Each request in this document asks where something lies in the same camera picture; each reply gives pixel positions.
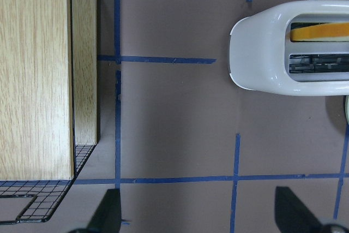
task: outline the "toy bread slice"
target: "toy bread slice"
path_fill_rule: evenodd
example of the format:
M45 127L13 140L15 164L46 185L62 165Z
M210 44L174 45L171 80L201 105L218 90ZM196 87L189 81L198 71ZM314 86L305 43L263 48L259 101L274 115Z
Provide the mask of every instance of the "toy bread slice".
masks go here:
M292 42L349 41L349 23L326 23L291 30Z

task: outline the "wire rack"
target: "wire rack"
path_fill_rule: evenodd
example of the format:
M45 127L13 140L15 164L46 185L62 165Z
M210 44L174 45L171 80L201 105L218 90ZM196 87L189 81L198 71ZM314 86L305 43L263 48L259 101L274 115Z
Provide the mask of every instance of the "wire rack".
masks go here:
M48 221L75 182L94 148L92 145L75 147L76 174L72 180L0 181L0 199L30 199L15 220L0 221L0 225Z

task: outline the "wood grain surface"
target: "wood grain surface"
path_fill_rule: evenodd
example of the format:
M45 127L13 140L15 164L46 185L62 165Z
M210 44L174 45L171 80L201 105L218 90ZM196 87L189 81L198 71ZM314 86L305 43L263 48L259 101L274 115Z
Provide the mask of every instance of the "wood grain surface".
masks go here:
M74 122L77 145L97 144L97 0L72 0Z
M0 180L70 179L70 0L0 0Z

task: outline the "black metal grate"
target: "black metal grate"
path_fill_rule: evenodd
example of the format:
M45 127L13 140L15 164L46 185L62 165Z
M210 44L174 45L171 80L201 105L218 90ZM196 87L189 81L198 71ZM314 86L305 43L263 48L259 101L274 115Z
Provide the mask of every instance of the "black metal grate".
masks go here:
M0 224L48 221L73 185L95 146L75 147L76 175L73 180L0 181L0 198L31 198L15 220Z

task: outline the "wooden board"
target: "wooden board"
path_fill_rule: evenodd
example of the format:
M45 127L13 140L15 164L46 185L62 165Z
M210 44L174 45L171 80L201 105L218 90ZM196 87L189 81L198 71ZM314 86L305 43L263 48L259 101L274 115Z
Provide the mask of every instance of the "wooden board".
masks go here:
M77 145L97 144L97 0L72 0Z
M0 3L0 180L70 179L70 0Z

